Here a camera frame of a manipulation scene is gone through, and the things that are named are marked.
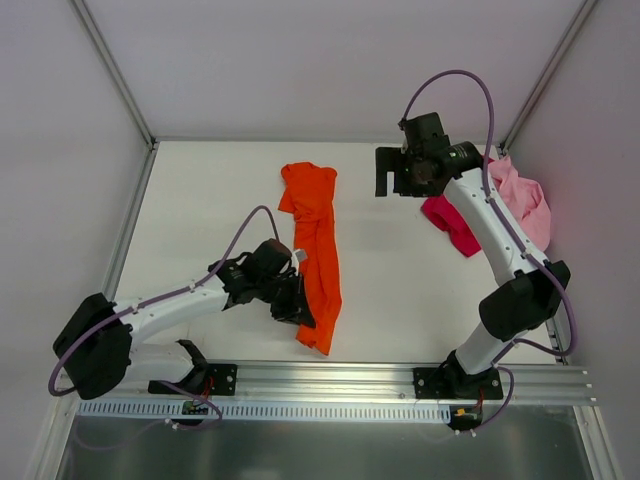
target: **white wall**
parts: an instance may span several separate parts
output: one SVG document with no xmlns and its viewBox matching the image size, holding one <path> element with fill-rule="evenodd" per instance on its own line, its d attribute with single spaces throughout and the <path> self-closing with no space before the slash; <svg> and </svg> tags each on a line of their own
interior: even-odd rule
<svg viewBox="0 0 640 480">
<path fill-rule="evenodd" d="M 51 345 L 100 290 L 144 147 L 66 2 L 0 4 L 0 476 L 23 476 Z"/>
<path fill-rule="evenodd" d="M 158 136 L 400 141 L 411 95 L 450 68 L 494 94 L 497 138 L 582 0 L 87 0 Z M 484 143 L 487 107 L 466 78 L 415 114 Z"/>
<path fill-rule="evenodd" d="M 517 138 L 553 213 L 589 367 L 628 478 L 640 471 L 640 3 L 600 2 Z"/>
</svg>

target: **orange cloth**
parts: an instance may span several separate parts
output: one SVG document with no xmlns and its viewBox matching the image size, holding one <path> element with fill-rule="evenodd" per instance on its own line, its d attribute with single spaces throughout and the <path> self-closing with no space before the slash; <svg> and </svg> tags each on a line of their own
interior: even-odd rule
<svg viewBox="0 0 640 480">
<path fill-rule="evenodd" d="M 329 355 L 333 329 L 342 308 L 333 216 L 337 176 L 333 168 L 316 167 L 310 162 L 286 165 L 282 178 L 287 186 L 278 207 L 293 214 L 296 222 L 293 247 L 304 249 L 307 254 L 300 272 L 316 328 L 301 325 L 296 338 L 325 355 Z"/>
</svg>

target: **cloth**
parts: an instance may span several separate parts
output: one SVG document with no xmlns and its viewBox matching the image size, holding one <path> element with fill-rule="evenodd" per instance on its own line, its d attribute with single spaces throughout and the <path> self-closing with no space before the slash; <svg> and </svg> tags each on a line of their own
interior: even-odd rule
<svg viewBox="0 0 640 480">
<path fill-rule="evenodd" d="M 500 197 L 524 233 L 536 247 L 546 250 L 551 241 L 551 211 L 540 184 L 520 177 L 511 157 L 491 160 L 489 174 Z M 464 256 L 470 257 L 481 250 L 462 216 L 444 195 L 427 199 L 421 210 L 431 223 L 449 233 L 451 243 Z"/>
<path fill-rule="evenodd" d="M 307 260 L 300 264 L 300 273 L 316 322 L 315 329 L 301 325 L 296 338 L 329 355 L 342 308 L 333 213 L 338 174 L 333 168 L 317 167 L 310 162 L 286 165 L 281 173 L 286 189 L 278 209 L 293 214 L 296 223 L 293 246 L 307 254 Z"/>
</svg>

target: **light pink fabric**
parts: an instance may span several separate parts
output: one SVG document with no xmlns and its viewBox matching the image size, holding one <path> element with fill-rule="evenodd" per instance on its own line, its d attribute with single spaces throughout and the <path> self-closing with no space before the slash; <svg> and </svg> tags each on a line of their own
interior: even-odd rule
<svg viewBox="0 0 640 480">
<path fill-rule="evenodd" d="M 511 157 L 489 164 L 500 197 L 536 247 L 544 251 L 551 240 L 551 211 L 538 182 L 521 178 Z"/>
</svg>

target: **white table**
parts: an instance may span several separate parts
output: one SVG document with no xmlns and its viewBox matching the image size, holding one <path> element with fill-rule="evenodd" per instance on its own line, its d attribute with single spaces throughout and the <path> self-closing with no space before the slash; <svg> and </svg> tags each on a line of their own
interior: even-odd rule
<svg viewBox="0 0 640 480">
<path fill-rule="evenodd" d="M 259 301 L 179 325 L 156 343 L 188 338 L 207 358 L 228 360 L 440 362 L 479 322 L 478 303 L 496 285 L 482 253 L 464 258 L 419 210 L 422 199 L 375 198 L 373 144 L 162 142 L 117 297 L 188 283 L 224 253 L 258 204 L 272 208 L 292 246 L 293 218 L 277 211 L 280 169 L 309 160 L 338 171 L 334 209 L 343 308 L 327 358 L 295 340 Z M 264 212 L 236 252 L 272 236 Z M 549 346 L 540 327 L 527 338 Z M 507 363 L 553 363 L 520 347 Z"/>
</svg>

